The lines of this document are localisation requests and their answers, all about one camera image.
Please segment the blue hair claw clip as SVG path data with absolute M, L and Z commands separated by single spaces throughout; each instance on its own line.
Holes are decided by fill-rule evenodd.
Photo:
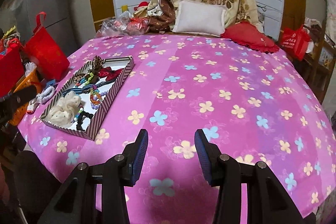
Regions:
M 50 80 L 48 82 L 46 82 L 46 87 L 50 87 L 50 86 L 55 86 L 56 85 L 56 79 Z

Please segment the striped white tray box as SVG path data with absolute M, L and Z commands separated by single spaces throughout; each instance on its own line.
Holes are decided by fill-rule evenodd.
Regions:
M 114 83 L 102 86 L 96 90 L 91 89 L 89 93 L 79 95 L 81 97 L 80 109 L 70 126 L 59 127 L 48 122 L 46 118 L 50 108 L 52 108 L 52 106 L 54 106 L 57 103 L 59 98 L 63 97 L 62 96 L 63 91 L 70 88 L 83 88 L 87 86 L 87 85 L 75 86 L 75 84 L 72 82 L 73 76 L 63 85 L 60 91 L 58 91 L 55 94 L 54 98 L 51 100 L 49 105 L 41 114 L 40 116 L 41 121 L 49 127 L 64 131 L 70 135 L 79 136 L 84 139 L 95 140 L 99 128 L 105 116 L 107 115 L 110 107 L 112 106 L 114 99 L 116 98 L 120 88 L 122 87 L 123 83 L 125 82 L 125 80 L 127 79 L 128 75 L 130 74 L 130 72 L 134 67 L 133 57 L 127 56 L 127 57 L 105 59 L 105 64 L 103 65 L 103 68 L 106 67 L 111 67 L 113 70 L 122 68 L 123 71 L 115 79 L 116 81 Z M 91 84 L 97 85 L 101 82 L 105 82 L 105 79 L 101 79 L 99 77 L 96 83 L 92 81 Z M 79 113 L 82 111 L 93 114 L 93 118 L 85 119 L 82 125 L 84 130 L 78 131 L 76 129 L 77 118 Z

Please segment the wooden shelf rack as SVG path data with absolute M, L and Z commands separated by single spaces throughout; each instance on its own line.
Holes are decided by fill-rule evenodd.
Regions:
M 323 102 L 335 67 L 335 42 L 326 34 L 326 19 L 304 25 L 312 38 L 313 49 L 299 62 L 299 73 L 320 103 Z

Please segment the black scrunchie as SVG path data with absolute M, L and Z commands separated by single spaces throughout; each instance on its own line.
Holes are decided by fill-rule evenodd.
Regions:
M 93 118 L 93 114 L 82 111 L 79 113 L 78 118 L 77 118 L 77 125 L 76 125 L 76 129 L 78 131 L 83 131 L 83 122 L 85 119 L 92 119 Z

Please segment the large red gift bag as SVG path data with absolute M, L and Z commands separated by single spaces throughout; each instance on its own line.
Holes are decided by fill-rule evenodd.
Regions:
M 45 79 L 61 81 L 70 62 L 44 27 L 45 18 L 44 11 L 37 14 L 33 36 L 23 46 L 23 51 Z

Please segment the white fluffy scrunchie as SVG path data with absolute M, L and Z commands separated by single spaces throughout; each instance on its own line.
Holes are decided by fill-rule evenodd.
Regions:
M 55 88 L 53 86 L 49 86 L 39 94 L 38 102 L 40 104 L 45 104 L 54 96 L 54 94 Z

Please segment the pink floral bedsheet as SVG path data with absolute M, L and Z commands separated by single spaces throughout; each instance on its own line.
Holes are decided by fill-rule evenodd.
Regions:
M 153 35 L 88 41 L 72 76 L 94 57 L 134 59 L 94 140 L 47 127 L 45 106 L 19 130 L 59 180 L 80 162 L 105 162 L 149 134 L 141 176 L 126 188 L 131 223 L 211 223 L 218 191 L 205 181 L 194 133 L 239 162 L 270 166 L 302 215 L 335 192 L 335 137 L 318 99 L 283 51 L 232 41 Z

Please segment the white small pillow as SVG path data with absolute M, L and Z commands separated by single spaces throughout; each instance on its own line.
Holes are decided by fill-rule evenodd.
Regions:
M 220 37 L 225 32 L 225 15 L 222 5 L 179 0 L 173 32 Z

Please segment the orange plastic basket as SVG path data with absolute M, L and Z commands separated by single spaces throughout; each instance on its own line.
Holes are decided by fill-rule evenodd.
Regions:
M 17 126 L 27 111 L 28 104 L 42 91 L 38 70 L 34 69 L 15 89 L 10 104 L 9 124 Z

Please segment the red heart cushion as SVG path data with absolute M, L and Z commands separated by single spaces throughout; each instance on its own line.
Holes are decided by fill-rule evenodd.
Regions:
M 279 46 L 272 39 L 258 31 L 249 22 L 240 22 L 229 26 L 220 37 L 231 39 L 241 46 L 261 53 L 276 53 L 280 50 Z

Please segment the blue striped headband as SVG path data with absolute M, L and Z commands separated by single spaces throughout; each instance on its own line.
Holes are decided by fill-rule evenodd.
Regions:
M 99 84 L 97 84 L 97 85 L 89 84 L 89 85 L 87 85 L 87 86 L 85 86 L 85 87 L 83 87 L 83 88 L 70 88 L 70 89 L 67 89 L 67 90 L 63 91 L 63 92 L 62 92 L 62 96 L 65 97 L 69 92 L 74 92 L 74 93 L 77 94 L 77 95 L 80 95 L 80 94 L 87 94 L 87 93 L 90 92 L 91 89 L 96 90 L 96 89 L 98 89 L 98 88 L 100 88 L 100 87 L 102 87 L 102 86 L 112 84 L 112 83 L 114 83 L 115 81 L 116 81 L 116 80 L 113 79 L 113 80 L 110 80 L 110 81 L 101 82 L 101 83 L 99 83 Z

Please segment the red bag on shelf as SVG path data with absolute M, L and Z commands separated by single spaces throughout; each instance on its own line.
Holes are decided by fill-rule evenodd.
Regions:
M 302 61 L 309 42 L 310 35 L 306 32 L 304 25 L 301 25 L 296 30 L 286 27 L 280 40 L 280 47 L 293 59 Z

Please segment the cream dotted scrunchie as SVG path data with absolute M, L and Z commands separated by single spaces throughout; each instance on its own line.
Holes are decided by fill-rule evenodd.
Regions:
M 81 97 L 70 91 L 50 108 L 47 121 L 59 127 L 68 127 L 74 121 L 81 104 Z

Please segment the leopard print bow scrunchie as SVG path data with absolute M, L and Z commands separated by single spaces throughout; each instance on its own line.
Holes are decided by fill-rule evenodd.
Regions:
M 100 56 L 95 56 L 92 61 L 86 62 L 72 77 L 72 82 L 75 86 L 88 85 L 92 81 L 98 81 L 98 71 L 103 68 L 105 59 Z

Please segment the shiny red bow clip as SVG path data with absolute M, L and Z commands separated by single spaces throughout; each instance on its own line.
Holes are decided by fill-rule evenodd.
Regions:
M 113 70 L 111 67 L 101 68 L 98 71 L 98 76 L 105 81 L 111 81 L 116 79 L 122 71 L 122 68 L 117 70 Z

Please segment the clear plastic bag of items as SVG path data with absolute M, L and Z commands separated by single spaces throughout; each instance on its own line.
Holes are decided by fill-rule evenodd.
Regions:
M 95 38 L 143 35 L 147 32 L 148 24 L 147 17 L 136 18 L 129 11 L 125 11 L 116 18 L 104 20 Z

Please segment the grey refrigerator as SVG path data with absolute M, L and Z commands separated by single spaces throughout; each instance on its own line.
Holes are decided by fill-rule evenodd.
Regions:
M 13 10 L 23 42 L 33 35 L 37 14 L 45 12 L 43 25 L 66 56 L 95 34 L 90 0 L 17 0 Z

